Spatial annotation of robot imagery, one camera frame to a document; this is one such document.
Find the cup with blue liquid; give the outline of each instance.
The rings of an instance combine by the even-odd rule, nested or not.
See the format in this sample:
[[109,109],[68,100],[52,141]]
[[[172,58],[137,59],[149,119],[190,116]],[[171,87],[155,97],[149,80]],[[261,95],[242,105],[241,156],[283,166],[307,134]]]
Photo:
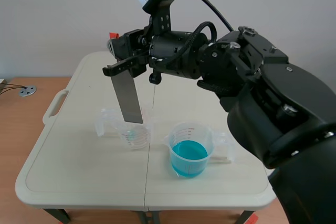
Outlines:
[[195,177],[202,173],[217,145],[226,145],[226,157],[234,161],[231,136],[214,132],[199,123],[185,122],[175,126],[164,143],[169,147],[174,170],[184,177]]

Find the empty measuring cup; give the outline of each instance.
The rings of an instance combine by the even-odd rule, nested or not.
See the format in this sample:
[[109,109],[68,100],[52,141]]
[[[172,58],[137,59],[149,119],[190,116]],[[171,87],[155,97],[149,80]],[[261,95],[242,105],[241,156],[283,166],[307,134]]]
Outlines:
[[122,139],[127,146],[133,149],[140,149],[148,146],[151,135],[152,125],[148,120],[148,115],[144,110],[141,111],[144,119],[144,124],[129,123],[123,120],[120,111],[115,109],[102,109],[95,121],[95,127],[98,136],[103,136],[106,127],[113,127],[120,139]]
[[170,150],[174,170],[182,176],[194,177],[206,167],[217,145],[226,145],[227,159],[234,161],[234,144],[224,132],[194,122],[181,123],[164,140]]

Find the metal plate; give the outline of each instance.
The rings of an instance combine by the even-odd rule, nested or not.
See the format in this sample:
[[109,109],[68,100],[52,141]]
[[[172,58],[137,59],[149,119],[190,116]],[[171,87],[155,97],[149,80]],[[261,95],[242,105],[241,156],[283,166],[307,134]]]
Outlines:
[[124,71],[111,77],[115,94],[125,122],[143,124],[137,89],[133,77],[128,71]]
[[36,92],[36,86],[27,86],[26,89],[20,89],[19,96],[28,97]]

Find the robotic arm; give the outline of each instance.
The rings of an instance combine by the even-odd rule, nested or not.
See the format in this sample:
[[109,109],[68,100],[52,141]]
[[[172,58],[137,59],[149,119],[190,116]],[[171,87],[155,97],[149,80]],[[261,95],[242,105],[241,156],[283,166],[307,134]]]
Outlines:
[[[103,69],[113,77],[128,70],[135,78],[153,69],[161,74],[199,79],[228,112],[229,129],[267,168],[290,223],[334,223],[336,198],[336,95],[317,77],[289,63],[288,57],[249,27],[234,31],[206,3],[229,33],[217,40],[211,22],[194,32],[171,31],[174,0],[139,0],[151,15],[148,26],[109,41],[119,61]],[[201,33],[209,27],[211,39]]]

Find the white folding table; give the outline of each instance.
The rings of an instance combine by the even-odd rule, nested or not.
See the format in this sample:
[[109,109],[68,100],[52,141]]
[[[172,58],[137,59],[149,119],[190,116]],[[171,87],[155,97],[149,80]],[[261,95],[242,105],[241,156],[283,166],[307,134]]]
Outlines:
[[[63,223],[69,221],[64,208],[153,211],[158,221],[161,210],[255,211],[271,203],[275,194],[262,163],[238,144],[233,164],[223,163],[218,150],[195,178],[178,178],[173,172],[162,139],[174,124],[200,121],[228,131],[218,98],[198,88],[195,80],[163,75],[155,91],[158,120],[150,147],[128,149],[113,132],[97,137],[94,122],[100,109],[118,107],[111,79],[102,73],[113,63],[109,52],[87,55],[55,96],[43,117],[45,128],[17,177],[15,190],[22,202]],[[153,103],[149,74],[135,78],[140,104]]]

